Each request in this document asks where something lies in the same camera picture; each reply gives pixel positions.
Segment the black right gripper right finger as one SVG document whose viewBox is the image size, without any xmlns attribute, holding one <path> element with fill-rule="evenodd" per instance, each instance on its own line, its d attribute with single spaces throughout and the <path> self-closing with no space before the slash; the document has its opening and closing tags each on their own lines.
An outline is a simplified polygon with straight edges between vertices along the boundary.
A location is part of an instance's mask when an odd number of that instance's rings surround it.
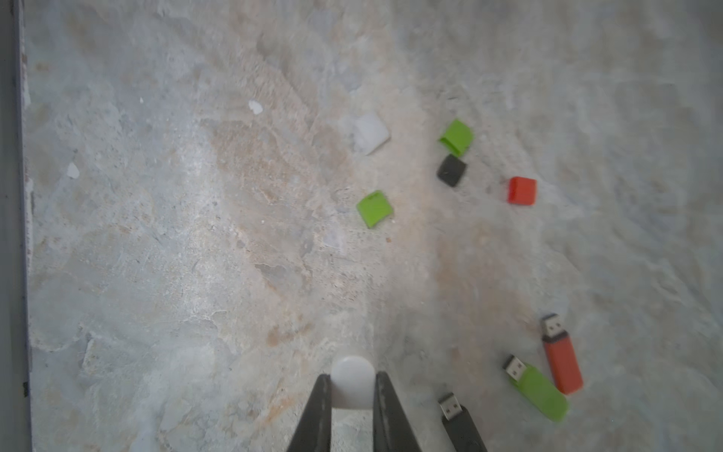
<svg viewBox="0 0 723 452">
<path fill-rule="evenodd" d="M 421 452 L 395 387 L 386 372 L 378 372 L 373 398 L 373 451 Z"/>
</svg>

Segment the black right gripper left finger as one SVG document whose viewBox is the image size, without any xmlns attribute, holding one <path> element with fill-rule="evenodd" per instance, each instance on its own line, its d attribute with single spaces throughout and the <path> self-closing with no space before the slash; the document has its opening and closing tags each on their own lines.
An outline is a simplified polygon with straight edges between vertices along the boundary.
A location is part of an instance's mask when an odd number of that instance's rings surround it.
<svg viewBox="0 0 723 452">
<path fill-rule="evenodd" d="M 321 374 L 314 383 L 287 452 L 330 452 L 332 417 L 331 376 Z"/>
</svg>

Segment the white rounded usb cap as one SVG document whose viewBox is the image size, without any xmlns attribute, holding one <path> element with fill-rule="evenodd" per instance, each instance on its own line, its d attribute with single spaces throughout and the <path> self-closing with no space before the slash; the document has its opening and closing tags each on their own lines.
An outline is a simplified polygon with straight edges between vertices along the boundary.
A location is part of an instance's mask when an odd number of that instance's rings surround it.
<svg viewBox="0 0 723 452">
<path fill-rule="evenodd" d="M 331 404 L 340 410 L 371 410 L 376 367 L 371 358 L 359 353 L 337 356 L 331 365 Z"/>
</svg>

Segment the black usb drive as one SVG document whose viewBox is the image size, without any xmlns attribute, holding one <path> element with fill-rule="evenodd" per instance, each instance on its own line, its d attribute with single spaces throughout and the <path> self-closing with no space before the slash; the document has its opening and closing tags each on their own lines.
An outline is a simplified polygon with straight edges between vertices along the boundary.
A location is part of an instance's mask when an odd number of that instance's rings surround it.
<svg viewBox="0 0 723 452">
<path fill-rule="evenodd" d="M 443 395 L 439 401 L 442 425 L 455 452 L 487 452 L 470 412 L 453 393 Z"/>
</svg>

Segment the green usb drive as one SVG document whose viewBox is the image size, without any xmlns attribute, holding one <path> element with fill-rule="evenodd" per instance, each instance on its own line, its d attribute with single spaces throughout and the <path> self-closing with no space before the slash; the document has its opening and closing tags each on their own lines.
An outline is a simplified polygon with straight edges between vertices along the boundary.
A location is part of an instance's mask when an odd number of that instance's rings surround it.
<svg viewBox="0 0 723 452">
<path fill-rule="evenodd" d="M 545 417 L 553 422 L 561 422 L 566 417 L 568 400 L 536 367 L 510 355 L 504 364 L 504 371 L 517 391 Z"/>
</svg>

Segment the red usb drive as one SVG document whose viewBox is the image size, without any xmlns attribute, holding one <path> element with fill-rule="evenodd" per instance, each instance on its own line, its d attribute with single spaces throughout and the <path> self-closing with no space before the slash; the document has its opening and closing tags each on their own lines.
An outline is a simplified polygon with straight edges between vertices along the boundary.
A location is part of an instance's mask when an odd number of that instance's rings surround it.
<svg viewBox="0 0 723 452">
<path fill-rule="evenodd" d="M 569 396 L 584 386 L 572 339 L 557 314 L 542 318 L 541 327 L 542 344 L 555 386 Z"/>
</svg>

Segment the green usb cap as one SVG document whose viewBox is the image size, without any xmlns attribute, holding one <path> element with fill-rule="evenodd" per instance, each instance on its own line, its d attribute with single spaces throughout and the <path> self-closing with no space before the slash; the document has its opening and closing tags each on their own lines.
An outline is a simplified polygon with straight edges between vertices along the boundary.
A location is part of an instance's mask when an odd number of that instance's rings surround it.
<svg viewBox="0 0 723 452">
<path fill-rule="evenodd" d="M 439 141 L 456 158 L 463 158 L 474 140 L 472 129 L 459 119 L 447 126 Z"/>
<path fill-rule="evenodd" d="M 376 190 L 365 196 L 357 203 L 357 210 L 369 229 L 374 228 L 382 220 L 394 213 L 393 207 L 381 190 Z"/>
</svg>

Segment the black usb cap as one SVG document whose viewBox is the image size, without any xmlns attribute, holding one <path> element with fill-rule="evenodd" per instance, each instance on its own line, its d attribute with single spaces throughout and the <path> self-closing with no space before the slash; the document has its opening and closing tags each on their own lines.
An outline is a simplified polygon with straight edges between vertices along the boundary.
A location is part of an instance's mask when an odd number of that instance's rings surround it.
<svg viewBox="0 0 723 452">
<path fill-rule="evenodd" d="M 465 175 L 466 170 L 467 164 L 465 162 L 453 154 L 448 154 L 438 167 L 436 175 L 446 186 L 455 188 Z"/>
</svg>

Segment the red usb cap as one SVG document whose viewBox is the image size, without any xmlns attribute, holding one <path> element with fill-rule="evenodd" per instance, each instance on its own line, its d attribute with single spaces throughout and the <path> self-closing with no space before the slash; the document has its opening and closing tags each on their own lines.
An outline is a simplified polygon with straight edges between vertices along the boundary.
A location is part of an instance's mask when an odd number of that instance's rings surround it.
<svg viewBox="0 0 723 452">
<path fill-rule="evenodd" d="M 521 176 L 512 177 L 508 183 L 508 203 L 530 206 L 536 203 L 537 181 Z"/>
</svg>

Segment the white square usb cap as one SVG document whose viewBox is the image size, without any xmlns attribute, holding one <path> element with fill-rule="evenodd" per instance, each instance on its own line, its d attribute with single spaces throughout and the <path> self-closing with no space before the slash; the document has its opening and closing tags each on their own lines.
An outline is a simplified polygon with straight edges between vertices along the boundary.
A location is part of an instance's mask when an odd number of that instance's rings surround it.
<svg viewBox="0 0 723 452">
<path fill-rule="evenodd" d="M 375 111 L 361 115 L 353 123 L 354 152 L 368 156 L 391 139 L 386 123 Z"/>
</svg>

